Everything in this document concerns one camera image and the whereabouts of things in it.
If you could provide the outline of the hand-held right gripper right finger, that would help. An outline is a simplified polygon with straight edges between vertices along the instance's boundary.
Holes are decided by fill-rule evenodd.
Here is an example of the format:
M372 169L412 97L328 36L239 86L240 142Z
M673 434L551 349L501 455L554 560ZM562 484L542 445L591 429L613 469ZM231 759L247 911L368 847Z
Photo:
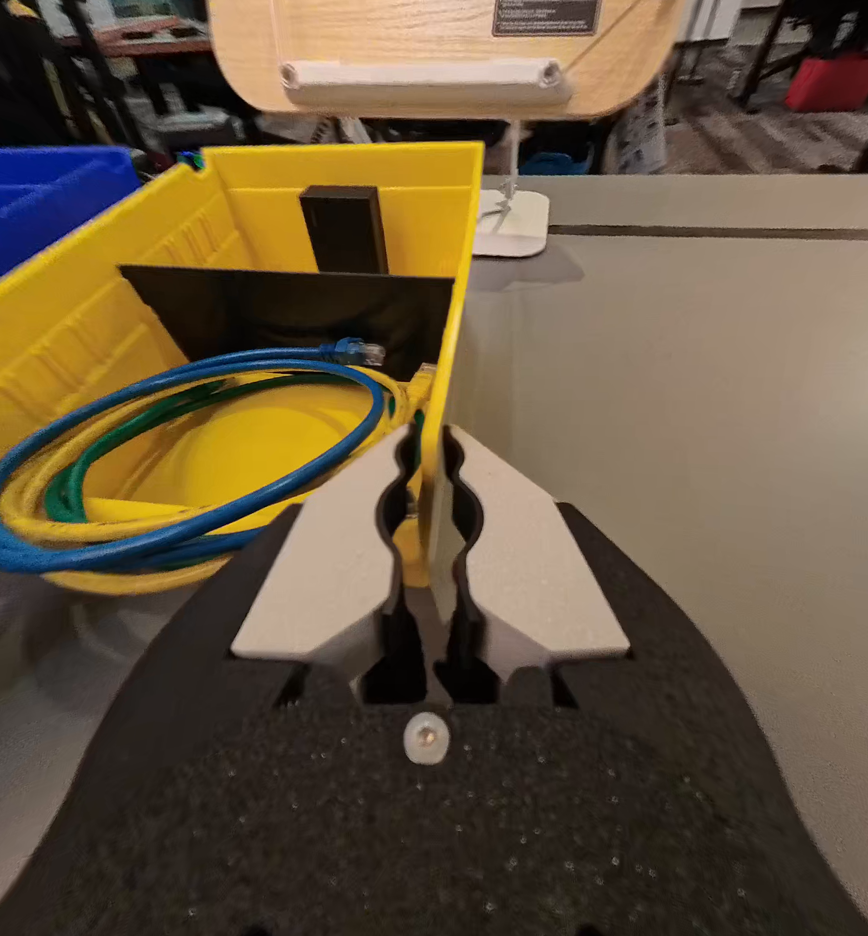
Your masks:
M630 651L573 527L579 512L464 429L442 432L444 520L431 561L453 590L435 674L449 696L498 696L521 670L623 659Z

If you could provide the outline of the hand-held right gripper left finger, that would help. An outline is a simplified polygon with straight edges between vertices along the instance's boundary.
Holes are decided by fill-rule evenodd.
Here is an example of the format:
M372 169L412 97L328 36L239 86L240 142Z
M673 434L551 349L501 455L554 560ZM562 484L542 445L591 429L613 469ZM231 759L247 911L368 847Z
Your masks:
M405 424L301 504L231 643L236 658L321 665L365 696L424 696L427 673L393 535L417 426Z

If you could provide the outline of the black network switch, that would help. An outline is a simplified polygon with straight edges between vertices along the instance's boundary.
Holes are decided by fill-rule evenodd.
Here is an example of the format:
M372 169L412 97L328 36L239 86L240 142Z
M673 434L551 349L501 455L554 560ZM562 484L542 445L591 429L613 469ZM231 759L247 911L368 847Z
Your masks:
M299 203L319 273L389 273L377 187L311 185Z

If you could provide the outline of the yellow plastic bin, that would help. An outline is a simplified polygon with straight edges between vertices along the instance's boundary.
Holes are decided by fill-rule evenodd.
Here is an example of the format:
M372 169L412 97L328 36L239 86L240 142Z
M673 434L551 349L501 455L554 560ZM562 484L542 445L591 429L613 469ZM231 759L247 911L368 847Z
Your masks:
M219 147L0 281L0 571L122 596L210 578L373 444L417 426L405 583L430 581L442 426L484 147ZM299 194L379 190L390 275L454 281L435 364L406 381L358 338L190 361L125 264L318 273Z

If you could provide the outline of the black bin divider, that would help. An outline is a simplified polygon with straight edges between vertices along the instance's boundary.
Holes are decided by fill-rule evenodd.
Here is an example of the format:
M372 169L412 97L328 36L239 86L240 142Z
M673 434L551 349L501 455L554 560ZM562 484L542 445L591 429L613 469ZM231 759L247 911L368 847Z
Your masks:
M190 361L358 338L383 348L381 370L399 381L438 361L454 285L390 274L118 269Z

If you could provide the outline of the white stand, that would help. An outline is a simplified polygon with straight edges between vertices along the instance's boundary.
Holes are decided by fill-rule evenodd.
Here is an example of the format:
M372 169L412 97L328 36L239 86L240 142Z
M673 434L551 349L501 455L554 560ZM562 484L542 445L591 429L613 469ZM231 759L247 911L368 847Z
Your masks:
M487 259L528 259L544 252L550 227L550 200L519 187L521 122L509 124L508 165L498 189L483 188L472 254Z

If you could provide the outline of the blue plastic bin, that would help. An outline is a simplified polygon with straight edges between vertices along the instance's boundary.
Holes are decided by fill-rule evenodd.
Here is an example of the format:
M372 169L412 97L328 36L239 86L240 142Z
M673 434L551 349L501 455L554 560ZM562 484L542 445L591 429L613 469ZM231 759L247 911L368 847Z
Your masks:
M0 148L0 278L142 184L124 147Z

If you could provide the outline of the light wooden board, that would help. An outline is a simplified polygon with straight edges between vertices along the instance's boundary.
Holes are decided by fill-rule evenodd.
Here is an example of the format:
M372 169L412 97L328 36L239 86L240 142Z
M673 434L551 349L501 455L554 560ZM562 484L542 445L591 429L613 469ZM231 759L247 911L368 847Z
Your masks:
M499 2L207 2L230 87L258 111L581 121L637 99L685 2L593 2L589 32L498 35Z

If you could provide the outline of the red box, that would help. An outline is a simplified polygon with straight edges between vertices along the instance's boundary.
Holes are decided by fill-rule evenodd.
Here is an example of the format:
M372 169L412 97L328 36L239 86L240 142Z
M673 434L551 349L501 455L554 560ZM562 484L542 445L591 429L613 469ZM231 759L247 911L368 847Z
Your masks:
M858 111L867 99L868 51L805 58L784 105L793 112L845 112Z

